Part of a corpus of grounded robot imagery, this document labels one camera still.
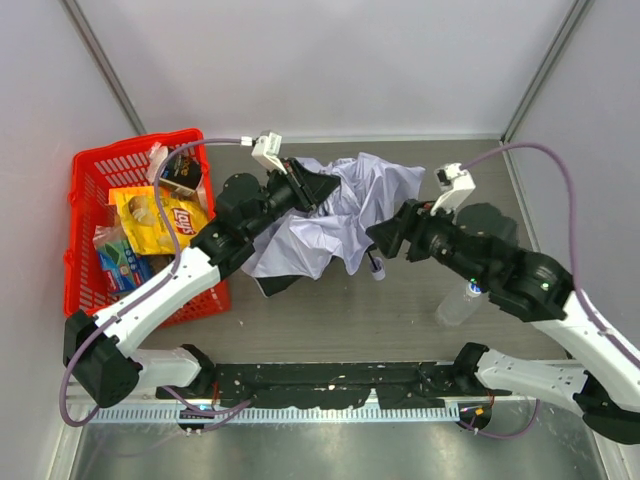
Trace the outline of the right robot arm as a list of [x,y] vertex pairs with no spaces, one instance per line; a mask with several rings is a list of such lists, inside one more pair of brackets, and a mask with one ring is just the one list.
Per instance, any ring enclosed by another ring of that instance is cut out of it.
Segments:
[[454,361],[465,392],[505,391],[564,408],[596,433],[623,445],[639,442],[639,367],[623,354],[627,343],[574,286],[552,257],[519,246],[516,222],[488,203],[458,214],[409,200],[366,233],[382,255],[409,245],[410,262],[434,259],[487,294],[500,311],[547,334],[579,361],[552,367],[469,342]]

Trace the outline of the lavender folding umbrella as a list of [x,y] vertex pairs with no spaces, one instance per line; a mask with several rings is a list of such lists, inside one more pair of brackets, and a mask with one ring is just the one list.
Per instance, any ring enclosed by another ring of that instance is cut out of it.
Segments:
[[324,166],[301,158],[306,169],[340,178],[340,185],[312,213],[287,212],[254,241],[255,253],[241,270],[266,296],[281,291],[286,277],[319,279],[334,259],[355,274],[373,244],[366,229],[393,217],[396,207],[420,192],[426,169],[386,161],[368,153]]

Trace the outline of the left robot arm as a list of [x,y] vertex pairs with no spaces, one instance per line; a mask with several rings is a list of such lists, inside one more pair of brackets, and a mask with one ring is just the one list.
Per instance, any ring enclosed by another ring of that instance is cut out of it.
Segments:
[[79,310],[66,320],[64,364],[98,407],[112,407],[143,388],[172,387],[192,397],[211,392],[214,365],[196,347],[140,345],[189,301],[239,270],[262,232],[292,210],[314,211],[341,183],[295,159],[284,167],[269,173],[266,184],[247,173],[230,177],[214,218],[165,269],[111,306],[93,315]]

